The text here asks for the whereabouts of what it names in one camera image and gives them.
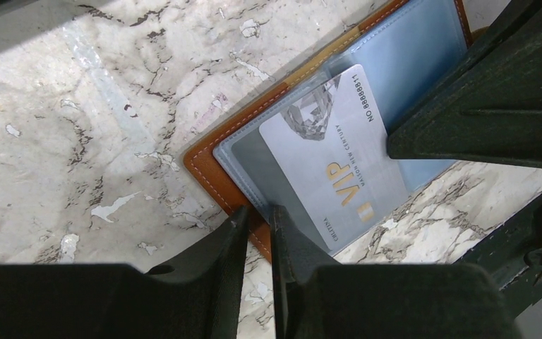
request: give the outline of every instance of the marble veining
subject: marble veining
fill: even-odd
[[[226,215],[187,145],[385,0],[41,0],[0,17],[0,263],[175,256]],[[466,0],[472,29],[507,0]],[[542,192],[542,169],[459,162],[336,258],[453,262]],[[240,338],[273,338],[249,245]]]

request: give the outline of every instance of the diamond graphic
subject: diamond graphic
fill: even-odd
[[[282,117],[290,129],[302,139],[323,140],[338,85],[339,76],[312,90],[283,111]]]

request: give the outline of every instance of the tan leather cover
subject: tan leather cover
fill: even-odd
[[[227,119],[223,124],[211,131],[193,145],[184,156],[183,163],[192,175],[200,182],[203,188],[215,199],[226,213],[233,213],[240,206],[251,208],[251,228],[249,239],[258,248],[261,254],[271,262],[271,234],[269,225],[256,212],[246,196],[234,184],[229,175],[213,157],[213,149],[227,136],[240,129],[254,117],[262,113],[273,102],[285,95],[301,81],[317,70],[333,54],[345,50],[357,37],[377,25],[391,13],[402,7],[409,0],[392,0],[371,14],[356,27],[344,33],[334,42],[321,49],[313,58],[300,66],[295,72],[276,85],[272,86],[264,95],[247,105],[243,110]],[[456,3],[458,16],[464,32],[466,44],[471,43],[471,33],[466,20],[462,0],[453,0]]]

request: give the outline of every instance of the marble surface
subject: marble surface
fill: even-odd
[[[226,215],[187,145],[383,0],[41,0],[0,17],[0,263],[178,254]],[[507,0],[467,0],[471,28]],[[542,192],[542,169],[459,162],[337,255],[452,262]],[[249,245],[240,338],[273,338]]]

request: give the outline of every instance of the wallet stitching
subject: wallet stitching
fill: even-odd
[[[363,28],[362,30],[360,30],[358,33],[356,33],[353,37],[351,37],[350,39],[348,39],[347,41],[344,41],[343,43],[341,43],[340,46],[336,47],[335,49],[333,49],[331,51],[331,53],[329,53],[326,57],[324,57],[323,59],[321,59],[318,63],[316,63],[315,65],[313,65],[307,72],[305,72],[302,76],[300,76],[298,79],[296,79],[294,82],[290,83],[289,84],[289,87],[285,90],[283,90],[282,92],[280,92],[279,94],[275,95],[274,97],[272,97],[271,99],[269,99],[268,101],[264,102],[259,108],[257,108],[254,112],[252,112],[251,114],[249,114],[247,117],[243,118],[241,121],[235,123],[235,125],[233,125],[232,127],[230,127],[229,129],[227,129],[227,131],[225,131],[221,136],[219,136],[218,138],[216,138],[213,142],[211,142],[209,145],[207,145],[206,147],[204,147],[202,150],[200,150],[198,153],[196,153],[192,159],[190,159],[190,166],[196,170],[196,172],[198,173],[198,175],[203,178],[205,180],[205,182],[207,183],[207,185],[209,186],[209,188],[211,188],[214,193],[217,195],[217,197],[219,197],[219,199],[221,199],[221,201],[223,201],[223,204],[225,204],[225,206],[231,211],[231,212],[234,212],[234,209],[231,208],[231,206],[227,203],[227,201],[225,201],[225,199],[223,198],[223,196],[221,196],[221,194],[219,194],[219,192],[215,189],[215,187],[209,182],[209,180],[205,177],[205,175],[196,167],[194,166],[194,160],[200,156],[200,154],[202,152],[204,152],[205,150],[208,150],[211,146],[213,146],[214,144],[216,144],[220,139],[223,139],[227,134],[229,133],[233,133],[236,128],[238,126],[241,126],[246,120],[250,119],[252,116],[256,115],[262,108],[268,106],[270,103],[274,102],[275,100],[277,100],[278,97],[282,96],[283,94],[285,94],[285,92],[287,92],[289,89],[291,89],[291,87],[294,86],[295,83],[298,83],[302,78],[304,78],[305,76],[307,76],[308,74],[310,74],[311,72],[313,72],[314,70],[316,70],[319,65],[321,65],[325,60],[327,60],[330,56],[334,55],[334,53],[343,48],[343,46],[345,46],[346,44],[349,44],[352,40],[356,39],[357,37],[360,37],[361,36],[361,33],[364,33],[365,31],[367,31],[371,26],[377,24],[379,21],[383,20],[386,16],[394,13],[397,9],[400,8],[400,6],[402,4],[404,4],[405,2],[407,2],[408,0],[401,0],[397,5],[394,6],[394,8],[390,9],[389,11],[385,12],[384,14],[382,14],[379,18],[377,18],[377,20],[373,21],[372,23],[369,23],[365,28]],[[256,236],[256,234],[254,232],[252,232],[252,230],[248,229],[248,232],[253,235],[256,239],[256,241],[259,243],[259,245],[270,255],[271,252],[269,251],[269,249],[267,249],[267,247],[265,247],[265,245],[261,242],[260,239],[258,239],[258,237]]]
[[[456,6],[456,11],[458,12],[458,19],[460,20],[460,25],[462,25],[462,34],[464,35],[464,40],[466,40],[466,45],[471,45],[471,40],[469,38],[469,33],[467,32],[466,27],[464,27],[464,18],[462,17],[462,11],[460,10],[460,3],[459,0],[454,0],[454,5]]]

